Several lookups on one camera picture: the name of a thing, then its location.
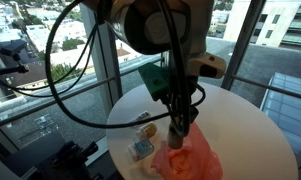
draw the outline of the pink plastic bag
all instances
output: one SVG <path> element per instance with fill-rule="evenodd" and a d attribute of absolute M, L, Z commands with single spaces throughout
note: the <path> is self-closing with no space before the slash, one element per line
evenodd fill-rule
<path fill-rule="evenodd" d="M 171 149 L 164 142 L 151 167 L 166 180 L 219 180 L 223 175 L 217 154 L 211 151 L 196 123 L 191 124 L 181 149 Z"/>

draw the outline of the round white table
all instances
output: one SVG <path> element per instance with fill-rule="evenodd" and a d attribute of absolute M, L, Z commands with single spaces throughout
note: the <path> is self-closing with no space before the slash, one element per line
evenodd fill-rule
<path fill-rule="evenodd" d="M 223 179 L 229 180 L 296 180 L 298 169 L 294 153 L 280 129 L 262 111 L 245 99 L 209 84 L 200 83 L 206 99 L 197 108 L 195 122 L 218 154 Z M 196 91 L 193 102 L 201 97 Z M 154 102 L 145 85 L 125 94 L 112 109 L 108 124 L 126 123 L 140 113 L 152 116 L 167 112 L 160 101 Z M 133 163 L 128 145 L 133 143 L 135 129 L 108 129 L 106 136 L 110 155 L 124 179 L 161 179 L 151 161 L 166 140 L 169 117 L 155 121 L 158 132 L 150 139 L 154 153 Z"/>

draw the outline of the crumpled pink fabric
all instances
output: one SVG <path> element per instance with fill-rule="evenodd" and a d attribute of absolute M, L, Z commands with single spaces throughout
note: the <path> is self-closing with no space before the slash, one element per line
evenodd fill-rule
<path fill-rule="evenodd" d="M 223 175 L 217 154 L 211 151 L 196 123 L 191 124 L 181 149 L 171 149 L 164 142 L 151 167 L 166 180 L 219 180 Z"/>

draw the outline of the green part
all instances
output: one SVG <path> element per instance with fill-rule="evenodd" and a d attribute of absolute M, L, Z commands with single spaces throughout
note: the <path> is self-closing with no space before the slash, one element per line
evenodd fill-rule
<path fill-rule="evenodd" d="M 140 66 L 138 71 L 154 101 L 167 97 L 170 93 L 170 71 L 167 68 L 147 63 Z"/>

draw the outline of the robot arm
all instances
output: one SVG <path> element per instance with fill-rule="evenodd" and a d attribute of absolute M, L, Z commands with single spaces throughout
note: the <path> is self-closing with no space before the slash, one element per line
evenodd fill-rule
<path fill-rule="evenodd" d="M 188 81 L 197 81 L 198 76 L 221 78 L 226 69 L 223 59 L 206 53 L 206 35 L 210 26 L 214 0 L 166 0 L 182 51 L 182 63 Z M 98 14 L 99 20 L 110 25 L 116 36 L 142 54 L 157 54 L 171 50 L 170 36 L 159 4 L 155 0 L 84 0 L 83 3 Z M 176 72 L 174 57 L 168 69 Z M 188 99 L 195 92 L 195 85 L 187 83 Z M 167 96 L 172 110 L 182 107 L 180 94 L 174 91 Z M 168 142 L 171 148 L 182 147 L 188 130 L 180 130 L 182 121 L 190 121 L 182 114 L 171 117 Z"/>

